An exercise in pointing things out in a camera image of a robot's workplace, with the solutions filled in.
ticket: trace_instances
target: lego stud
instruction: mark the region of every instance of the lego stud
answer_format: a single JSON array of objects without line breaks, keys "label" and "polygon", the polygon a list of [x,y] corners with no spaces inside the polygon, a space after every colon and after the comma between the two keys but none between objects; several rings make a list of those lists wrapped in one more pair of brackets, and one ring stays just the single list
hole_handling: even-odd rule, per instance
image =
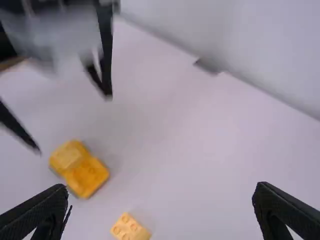
[{"label": "lego stud", "polygon": [[95,169],[94,169],[94,168],[90,167],[90,168],[89,168],[89,173],[91,173],[91,174],[95,174],[95,173],[96,173],[96,171],[95,171]]},{"label": "lego stud", "polygon": [[130,229],[132,232],[136,232],[138,230],[138,226],[136,224],[131,224]]},{"label": "lego stud", "polygon": [[130,218],[126,215],[124,215],[121,219],[122,219],[122,222],[124,222],[125,224],[130,220]]},{"label": "lego stud", "polygon": [[113,228],[113,233],[114,233],[115,235],[118,235],[120,232],[121,232],[120,227],[115,226],[115,227]]}]

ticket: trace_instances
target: yellow toy block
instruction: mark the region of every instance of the yellow toy block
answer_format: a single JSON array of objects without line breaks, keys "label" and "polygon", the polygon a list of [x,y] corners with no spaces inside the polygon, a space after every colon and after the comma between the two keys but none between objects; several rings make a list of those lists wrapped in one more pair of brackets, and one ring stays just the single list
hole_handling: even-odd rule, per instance
[{"label": "yellow toy block", "polygon": [[89,198],[109,177],[108,169],[77,140],[54,151],[49,166],[80,198]]},{"label": "yellow toy block", "polygon": [[127,212],[122,214],[110,230],[118,240],[149,240],[151,234]]}]

